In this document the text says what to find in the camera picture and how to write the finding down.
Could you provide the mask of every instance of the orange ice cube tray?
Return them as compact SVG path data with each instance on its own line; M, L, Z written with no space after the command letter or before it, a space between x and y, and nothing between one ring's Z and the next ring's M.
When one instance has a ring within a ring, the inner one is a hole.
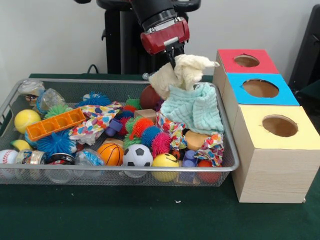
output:
M29 125L26 127L26 131L29 139L35 142L51 135L52 133L60 132L62 130L79 125L84 120L86 120L86 117L81 111L81 108L76 108Z

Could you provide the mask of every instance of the toy pile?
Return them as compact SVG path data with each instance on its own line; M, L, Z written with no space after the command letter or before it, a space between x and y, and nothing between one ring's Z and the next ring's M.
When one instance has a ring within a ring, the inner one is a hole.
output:
M24 82L20 94L26 96L33 109L22 110L14 119L24 140L11 143L19 152L0 151L0 160L32 165L221 167L224 127L215 88L208 83L193 87L201 80L205 67L216 67L218 63L186 56L178 56L174 71L165 65L150 76L151 85L140 99L129 97L123 105L111 102L103 93L90 92L73 109L56 90L45 89L40 81ZM161 81L168 75L171 81ZM105 141L96 147L98 138ZM9 170L1 171L0 177L15 177ZM46 171L49 179L63 183L52 175L54 171ZM86 177L102 174L100 170L89 172L92 175ZM124 173L134 180L147 171ZM83 178L86 171L74 171L74 175ZM160 182L192 185L200 181L216 183L220 178L217 172L196 176L195 172L153 171L152 175Z

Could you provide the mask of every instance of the wire mesh basket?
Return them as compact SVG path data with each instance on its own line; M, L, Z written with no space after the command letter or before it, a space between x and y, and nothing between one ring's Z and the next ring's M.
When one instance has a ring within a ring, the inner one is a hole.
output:
M136 80L82 80L39 79L46 89L57 90L74 106L90 91L106 94L111 101L125 102L130 96L139 98L147 81ZM24 109L31 109L24 96L18 94L17 83L0 108L0 150L11 149L10 142L24 139L14 125L14 117ZM49 164L0 164L0 184L64 184L64 185L139 185L139 186L212 186L219 187L231 171L239 165L239 157L227 120L219 90L217 103L224 125L224 154L222 167L134 167L134 166L80 166ZM90 148L97 150L104 142L102 135ZM132 174L141 177L130 177Z

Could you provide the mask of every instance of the light blue cloth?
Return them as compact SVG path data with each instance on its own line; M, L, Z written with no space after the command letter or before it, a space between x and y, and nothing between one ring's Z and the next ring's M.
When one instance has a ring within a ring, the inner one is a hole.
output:
M216 89L209 83L201 83L193 91L174 86L170 86L169 90L170 95L161 106L164 116L173 122L184 123L187 129L195 133L223 133Z

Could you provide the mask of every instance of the white wall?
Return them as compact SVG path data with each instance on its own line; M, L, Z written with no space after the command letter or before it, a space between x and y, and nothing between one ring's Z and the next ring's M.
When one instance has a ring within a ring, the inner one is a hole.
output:
M318 0L202 0L189 14L187 54L214 60L218 48L267 49L288 81ZM30 73L106 72L104 10L95 1L0 0L0 102Z

